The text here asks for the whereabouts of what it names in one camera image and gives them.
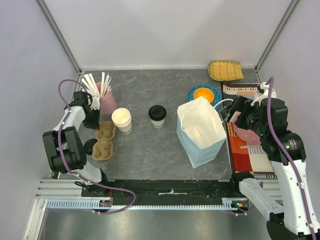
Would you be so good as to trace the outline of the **stack of white paper cups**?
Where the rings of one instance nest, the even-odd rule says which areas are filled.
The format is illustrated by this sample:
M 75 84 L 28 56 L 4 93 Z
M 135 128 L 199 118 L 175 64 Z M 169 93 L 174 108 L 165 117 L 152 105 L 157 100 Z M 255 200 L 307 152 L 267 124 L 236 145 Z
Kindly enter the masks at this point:
M 116 109 L 112 115 L 111 119 L 116 127 L 123 133 L 129 134 L 132 131 L 132 117 L 131 113 L 126 108 Z

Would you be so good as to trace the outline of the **brown cardboard cup carrier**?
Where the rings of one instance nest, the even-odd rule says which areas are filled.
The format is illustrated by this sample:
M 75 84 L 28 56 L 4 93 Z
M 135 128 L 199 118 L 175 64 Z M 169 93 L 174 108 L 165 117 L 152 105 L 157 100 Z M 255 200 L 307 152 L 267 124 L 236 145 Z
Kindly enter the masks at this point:
M 95 131 L 97 142 L 92 148 L 92 158 L 95 161 L 106 161 L 113 155 L 112 139 L 116 133 L 116 125 L 112 121 L 102 121 L 99 129 Z

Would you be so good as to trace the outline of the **light blue paper bag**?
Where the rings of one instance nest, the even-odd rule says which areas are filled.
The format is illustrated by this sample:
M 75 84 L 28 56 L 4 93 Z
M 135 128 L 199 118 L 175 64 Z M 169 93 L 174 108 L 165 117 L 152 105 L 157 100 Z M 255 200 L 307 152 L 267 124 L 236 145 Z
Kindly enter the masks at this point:
M 227 138 L 219 113 L 204 97 L 177 108 L 176 133 L 193 168 L 213 161 Z

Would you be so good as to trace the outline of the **black plastic cup lid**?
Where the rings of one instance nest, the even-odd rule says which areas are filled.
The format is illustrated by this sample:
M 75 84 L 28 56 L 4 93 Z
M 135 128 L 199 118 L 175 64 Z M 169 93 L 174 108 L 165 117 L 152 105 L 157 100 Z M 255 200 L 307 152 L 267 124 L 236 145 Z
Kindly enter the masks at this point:
M 161 105 L 153 105 L 148 110 L 149 118 L 153 121 L 162 121 L 167 116 L 166 109 Z

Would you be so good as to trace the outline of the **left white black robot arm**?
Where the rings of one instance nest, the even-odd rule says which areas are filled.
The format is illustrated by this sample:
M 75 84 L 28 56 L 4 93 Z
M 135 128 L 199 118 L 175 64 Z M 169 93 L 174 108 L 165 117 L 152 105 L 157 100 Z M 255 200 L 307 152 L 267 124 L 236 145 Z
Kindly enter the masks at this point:
M 42 140 L 52 172 L 76 175 L 92 185 L 99 197 L 106 196 L 110 185 L 106 174 L 87 161 L 85 147 L 78 134 L 80 125 L 97 130 L 100 111 L 91 109 L 93 97 L 84 92 L 73 93 L 73 101 L 64 109 L 60 123 L 42 135 Z

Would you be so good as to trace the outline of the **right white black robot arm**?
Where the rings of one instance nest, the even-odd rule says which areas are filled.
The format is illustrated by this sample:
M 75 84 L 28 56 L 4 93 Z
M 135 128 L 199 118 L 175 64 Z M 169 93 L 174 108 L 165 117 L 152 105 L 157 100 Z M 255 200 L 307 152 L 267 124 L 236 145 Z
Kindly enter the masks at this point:
M 273 240 L 318 240 L 320 222 L 313 210 L 306 176 L 306 151 L 300 136 L 288 130 L 288 108 L 283 100 L 265 98 L 255 102 L 238 95 L 220 114 L 224 122 L 234 122 L 254 132 L 276 174 L 282 204 L 272 199 L 253 175 L 234 173 L 229 191 L 245 195 L 266 221 Z

